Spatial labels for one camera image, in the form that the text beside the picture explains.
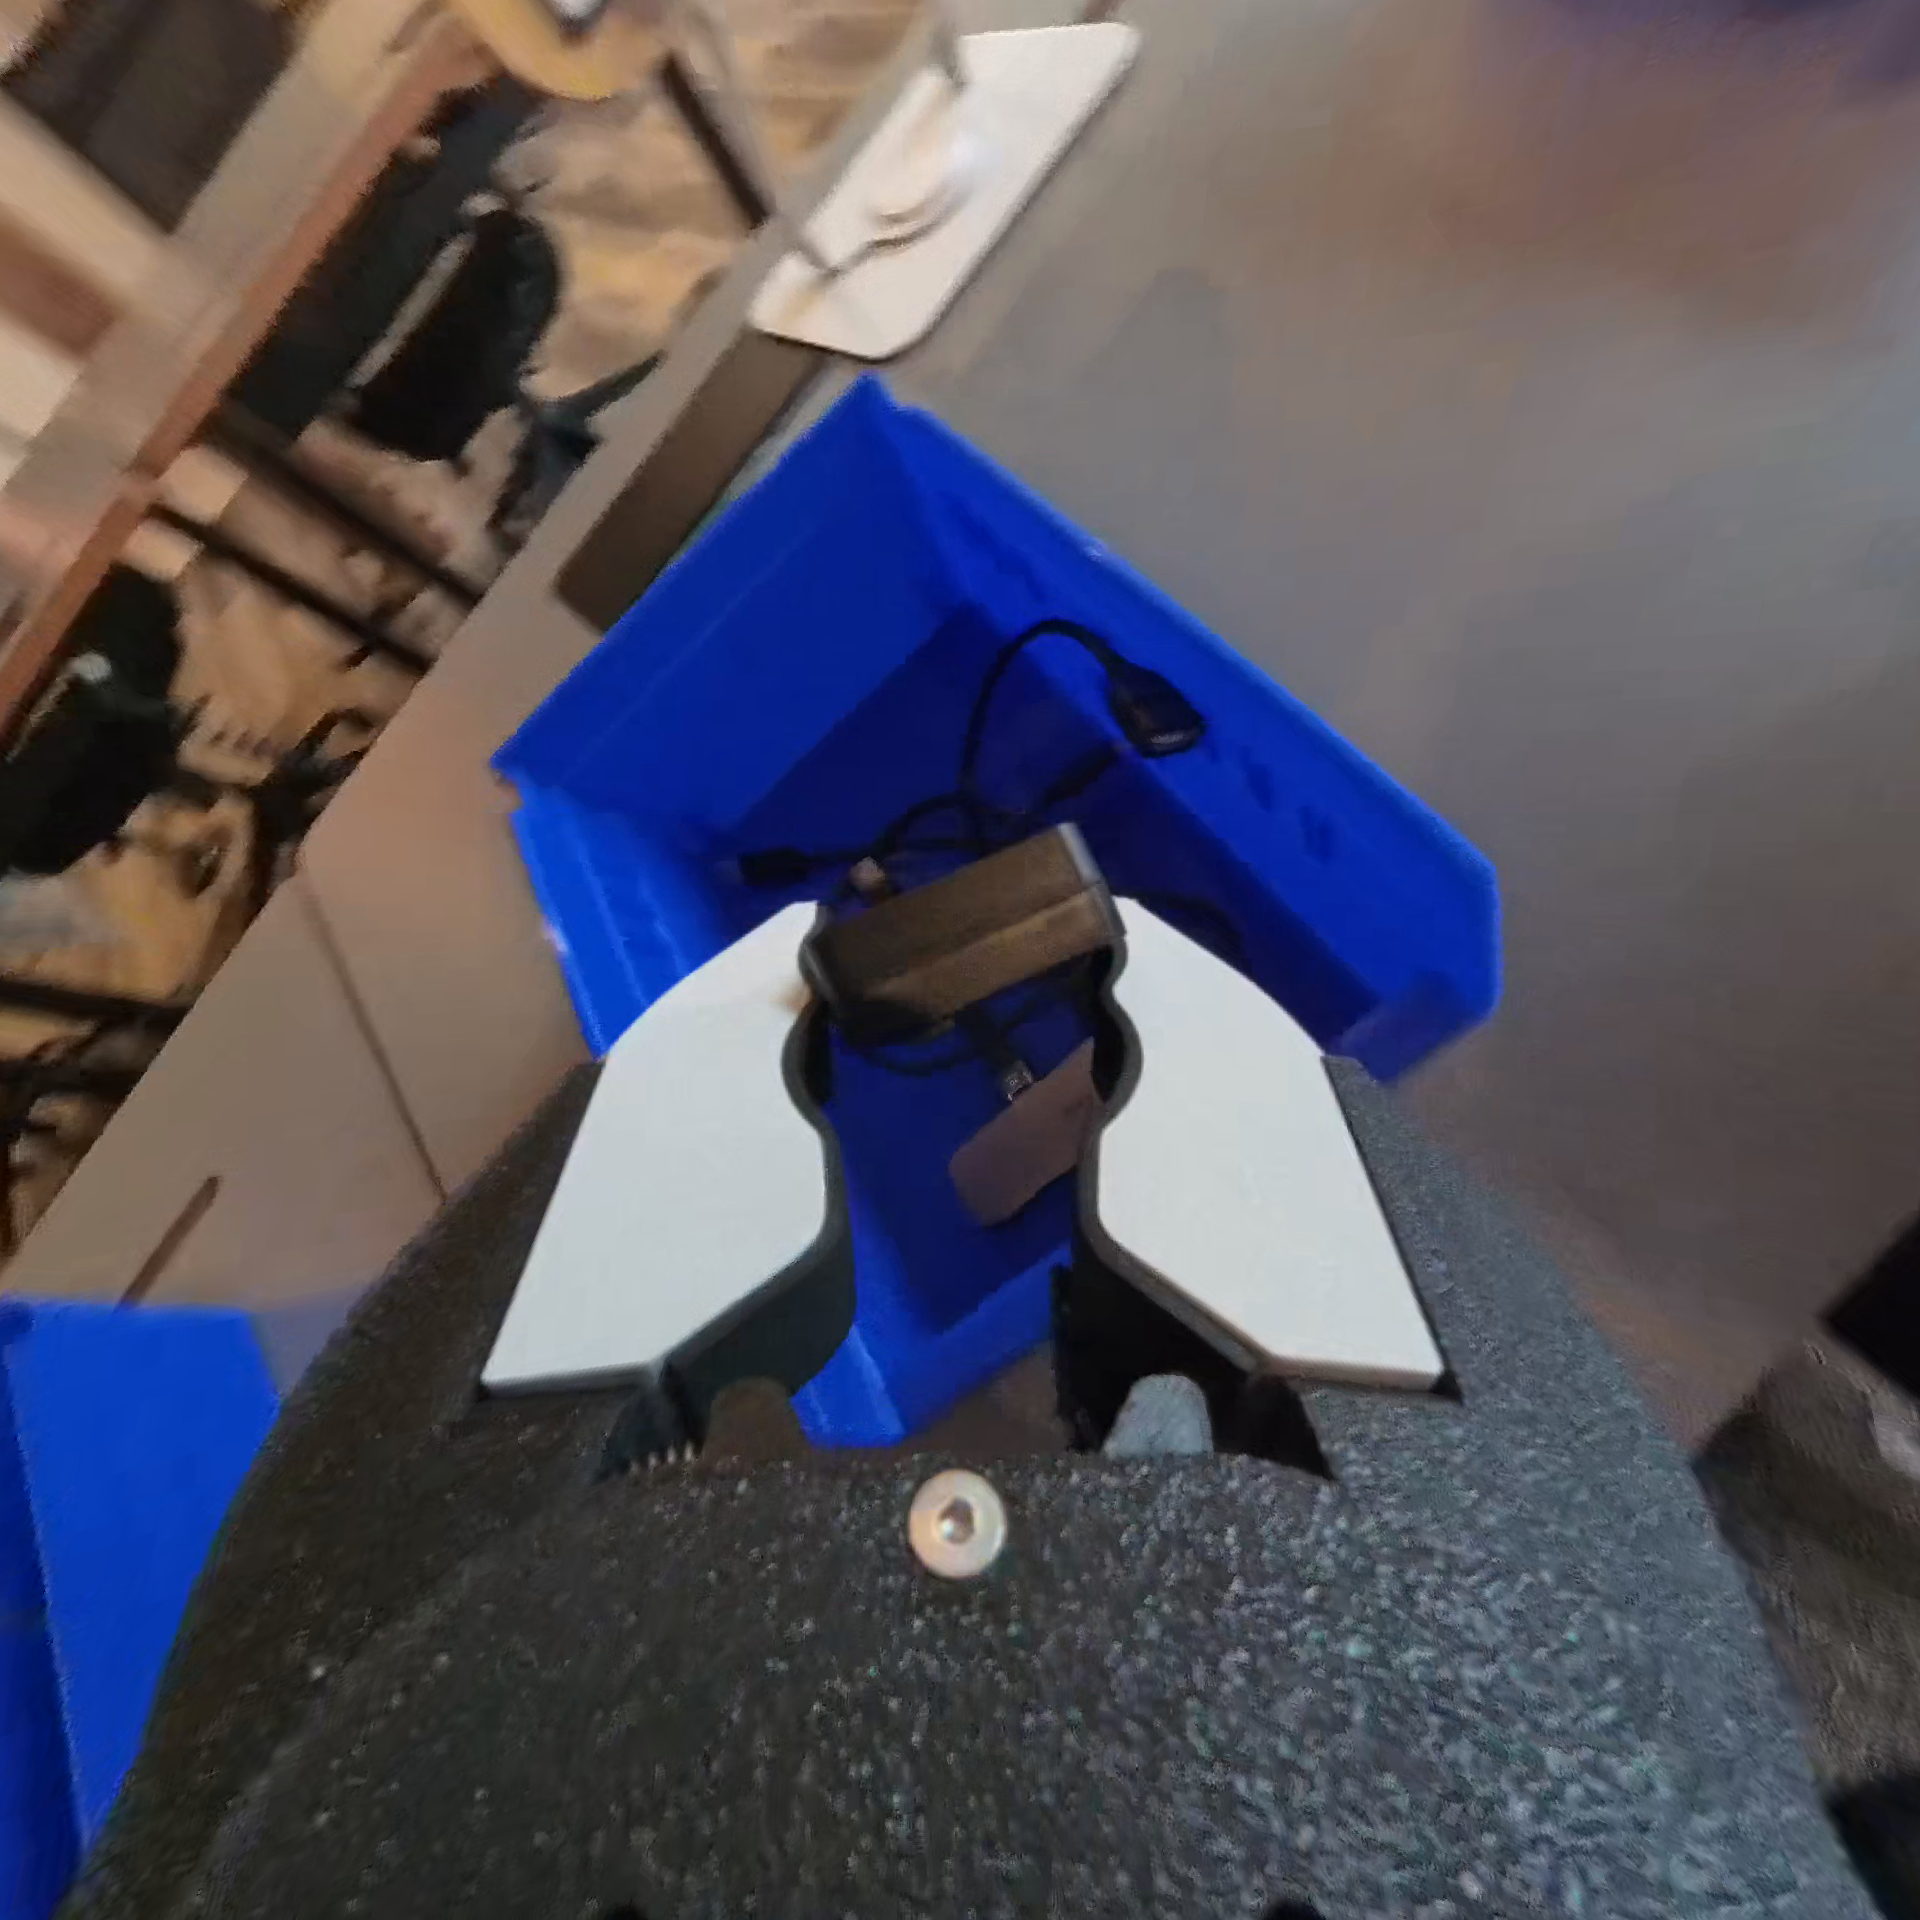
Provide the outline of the white flat plate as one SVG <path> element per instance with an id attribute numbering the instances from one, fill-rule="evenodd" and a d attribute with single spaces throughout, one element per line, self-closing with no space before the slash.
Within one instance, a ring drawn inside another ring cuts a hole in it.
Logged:
<path id="1" fill-rule="evenodd" d="M 931 51 L 871 130 L 785 216 L 751 306 L 759 336 L 861 365 L 919 348 L 1141 53 L 1141 31 L 1111 16 L 962 31 L 932 4 L 931 22 Z"/>

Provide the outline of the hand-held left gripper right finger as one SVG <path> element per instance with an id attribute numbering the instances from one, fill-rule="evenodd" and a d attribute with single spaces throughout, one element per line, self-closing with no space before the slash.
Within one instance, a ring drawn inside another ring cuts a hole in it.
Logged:
<path id="1" fill-rule="evenodd" d="M 1100 1013 L 1121 1070 L 1079 1179 L 1093 1259 L 1245 1374 L 1439 1387 L 1447 1359 L 1328 1055 L 1138 900 Z"/>

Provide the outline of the dark usb hub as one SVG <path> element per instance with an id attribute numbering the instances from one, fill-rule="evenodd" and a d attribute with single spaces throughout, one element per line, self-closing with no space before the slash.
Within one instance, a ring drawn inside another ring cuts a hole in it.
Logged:
<path id="1" fill-rule="evenodd" d="M 921 1039 L 994 997 L 1119 954 L 1125 936 L 1083 835 L 1060 822 L 819 918 L 800 943 L 800 978 L 853 1039 Z"/>

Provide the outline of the black office chair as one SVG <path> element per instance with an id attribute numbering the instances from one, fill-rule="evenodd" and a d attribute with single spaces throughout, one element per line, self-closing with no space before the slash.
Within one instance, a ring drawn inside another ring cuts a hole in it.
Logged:
<path id="1" fill-rule="evenodd" d="M 355 707 L 324 711 L 295 743 L 259 747 L 257 775 L 205 775 L 188 759 L 203 703 L 176 696 L 185 643 L 175 587 L 115 565 L 69 635 L 76 647 L 50 696 L 5 754 L 5 884 L 52 883 L 91 854 L 123 851 L 151 803 L 216 810 L 232 800 L 248 813 L 236 894 L 253 918 L 365 756 L 376 718 Z"/>
<path id="2" fill-rule="evenodd" d="M 647 357 L 541 400 L 531 378 L 560 312 L 554 232 L 498 166 L 536 116 L 512 79 L 437 100 L 392 158 L 269 336 L 225 412 L 293 446 L 317 420 L 413 463 L 466 470 L 487 422 L 516 428 L 496 527 L 538 518 L 600 447 L 595 420 L 656 368 Z"/>

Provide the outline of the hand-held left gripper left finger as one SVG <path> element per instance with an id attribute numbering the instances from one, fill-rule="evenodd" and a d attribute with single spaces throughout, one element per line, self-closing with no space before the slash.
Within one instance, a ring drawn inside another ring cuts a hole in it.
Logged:
<path id="1" fill-rule="evenodd" d="M 849 1184 L 802 974 L 819 916 L 783 908 L 609 1050 L 484 1391 L 672 1381 L 711 1397 L 730 1368 L 800 1387 L 844 1344 Z"/>

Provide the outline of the blue plastic bin with divider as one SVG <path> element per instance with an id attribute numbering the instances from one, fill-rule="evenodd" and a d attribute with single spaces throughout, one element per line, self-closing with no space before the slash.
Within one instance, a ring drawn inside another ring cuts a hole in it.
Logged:
<path id="1" fill-rule="evenodd" d="M 1055 824 L 1335 1060 L 1393 1082 L 1497 1005 L 1497 876 L 1450 822 L 935 415 L 860 379 L 496 754 L 600 1063 L 786 906 L 844 918 Z M 823 1007 L 851 1332 L 823 1447 L 903 1442 L 1088 1261 L 1115 954 L 921 1039 Z"/>

